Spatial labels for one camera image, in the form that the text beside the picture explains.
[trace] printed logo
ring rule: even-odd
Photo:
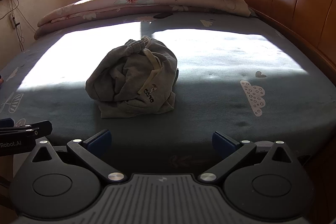
[[[18,146],[18,145],[21,145],[21,141],[10,142],[10,143],[0,143],[0,148],[3,148],[3,147],[12,147],[12,146]]]
[[[153,84],[153,86],[148,90],[148,89],[145,89],[143,92],[145,92],[146,96],[148,97],[149,101],[151,103],[154,102],[154,98],[152,97],[151,93],[154,92],[155,90],[157,90],[157,86],[155,84]]]
[[[154,92],[157,89],[158,89],[158,87],[155,84],[153,84],[153,87],[150,88],[150,92],[149,93],[152,93],[152,92]]]

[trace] bed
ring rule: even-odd
[[[259,18],[179,5],[156,19],[167,5],[150,6],[99,20],[80,14],[90,20],[37,32],[33,46],[1,71],[0,118],[17,126],[50,120],[53,145],[109,129],[113,144],[102,159],[127,174],[198,174],[220,160],[214,131],[282,140],[298,157],[314,155],[336,126],[336,0],[245,1]],[[175,109],[101,119],[85,81],[107,52],[143,35],[177,57]]]

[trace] drawstring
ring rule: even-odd
[[[147,42],[146,44],[146,47],[142,50],[143,53],[147,56],[147,58],[149,59],[149,61],[151,62],[151,64],[153,65],[153,68],[154,70],[157,70],[157,69],[161,69],[162,68],[162,65],[161,65],[161,62],[159,61],[159,59],[154,56],[154,54],[148,49],[151,45],[151,39],[150,37],[144,35],[141,40],[143,42]]]
[[[141,40],[142,40],[143,42],[145,42],[145,43],[147,42],[147,44],[146,44],[146,48],[149,48],[149,47],[150,47],[150,45],[151,45],[151,43],[152,43],[150,37],[144,35],[144,36],[141,38]]]

